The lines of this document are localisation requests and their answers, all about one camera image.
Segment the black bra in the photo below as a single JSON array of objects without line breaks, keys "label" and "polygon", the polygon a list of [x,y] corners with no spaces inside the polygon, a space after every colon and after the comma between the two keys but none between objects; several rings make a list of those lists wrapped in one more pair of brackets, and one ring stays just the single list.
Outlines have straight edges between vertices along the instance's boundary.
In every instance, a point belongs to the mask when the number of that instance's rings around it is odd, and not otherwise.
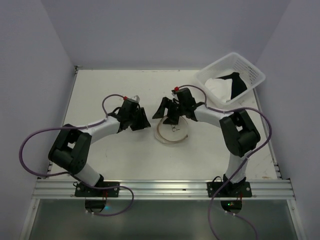
[{"label": "black bra", "polygon": [[248,89],[247,85],[240,77],[239,72],[233,72],[229,75],[220,76],[220,77],[218,77],[218,79],[224,80],[224,81],[229,80],[229,79],[232,80],[231,92],[230,92],[230,97],[229,97],[230,100],[233,100],[234,98],[236,98],[237,96],[239,96],[240,94],[242,94],[243,92],[245,92]]}]

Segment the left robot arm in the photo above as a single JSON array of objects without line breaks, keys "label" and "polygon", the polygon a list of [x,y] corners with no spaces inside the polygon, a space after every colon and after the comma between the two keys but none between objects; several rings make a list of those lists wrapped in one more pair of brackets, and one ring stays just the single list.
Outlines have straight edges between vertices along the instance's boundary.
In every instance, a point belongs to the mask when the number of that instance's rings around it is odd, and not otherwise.
[{"label": "left robot arm", "polygon": [[66,124],[54,141],[48,159],[87,186],[101,188],[104,177],[87,163],[90,147],[93,143],[127,128],[132,131],[149,128],[151,125],[139,100],[138,96],[125,97],[122,106],[83,129]]}]

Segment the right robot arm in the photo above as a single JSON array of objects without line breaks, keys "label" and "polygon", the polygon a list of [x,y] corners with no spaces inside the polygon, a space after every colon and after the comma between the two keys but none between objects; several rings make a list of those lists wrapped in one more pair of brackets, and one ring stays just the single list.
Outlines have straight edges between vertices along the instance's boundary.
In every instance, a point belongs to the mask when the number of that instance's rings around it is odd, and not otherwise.
[{"label": "right robot arm", "polygon": [[228,167],[222,178],[223,188],[220,191],[229,194],[241,188],[246,182],[249,155],[261,140],[260,133],[247,111],[225,113],[219,109],[209,109],[204,102],[197,102],[188,88],[181,88],[174,93],[177,98],[162,98],[152,118],[161,119],[166,116],[164,124],[176,125],[180,117],[186,117],[195,122],[219,127],[230,153]]}]

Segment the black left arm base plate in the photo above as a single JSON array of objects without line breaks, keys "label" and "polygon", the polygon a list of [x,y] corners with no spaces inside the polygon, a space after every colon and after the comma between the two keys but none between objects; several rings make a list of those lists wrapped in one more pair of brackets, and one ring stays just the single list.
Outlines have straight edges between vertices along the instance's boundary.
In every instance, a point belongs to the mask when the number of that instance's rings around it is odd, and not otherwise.
[{"label": "black left arm base plate", "polygon": [[74,182],[75,197],[82,198],[117,198],[120,191],[120,183],[117,181],[102,181],[97,185],[98,189],[88,187],[81,182]]}]

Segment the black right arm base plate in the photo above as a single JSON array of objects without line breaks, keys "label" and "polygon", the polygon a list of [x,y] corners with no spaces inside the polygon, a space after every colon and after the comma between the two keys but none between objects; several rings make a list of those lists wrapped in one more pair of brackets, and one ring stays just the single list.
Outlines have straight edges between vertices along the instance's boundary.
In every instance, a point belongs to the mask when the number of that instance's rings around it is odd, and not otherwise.
[{"label": "black right arm base plate", "polygon": [[[215,192],[227,181],[227,177],[224,174],[223,178],[216,176],[212,181],[206,183],[208,197],[211,198],[215,195]],[[216,198],[251,198],[253,196],[251,185],[245,177],[243,180],[237,183],[231,181],[222,188],[216,195]]]}]

